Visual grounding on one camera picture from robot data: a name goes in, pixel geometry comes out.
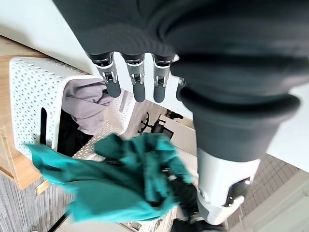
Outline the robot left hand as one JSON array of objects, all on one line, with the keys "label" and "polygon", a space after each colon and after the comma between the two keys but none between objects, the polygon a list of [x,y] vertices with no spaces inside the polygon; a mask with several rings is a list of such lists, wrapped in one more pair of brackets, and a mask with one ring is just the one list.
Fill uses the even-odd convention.
[{"label": "robot left hand", "polygon": [[193,113],[200,214],[223,223],[280,124],[298,110],[293,87],[309,81],[306,0],[56,0],[83,50],[116,95],[112,52],[156,71],[170,68]]}]

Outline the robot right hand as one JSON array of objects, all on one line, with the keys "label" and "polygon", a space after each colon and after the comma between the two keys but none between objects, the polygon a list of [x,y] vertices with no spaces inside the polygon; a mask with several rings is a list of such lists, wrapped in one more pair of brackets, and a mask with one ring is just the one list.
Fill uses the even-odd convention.
[{"label": "robot right hand", "polygon": [[197,189],[193,184],[187,184],[179,178],[169,180],[173,193],[185,220],[174,219],[172,232],[224,232],[224,225],[210,225],[201,216],[197,206]]}]

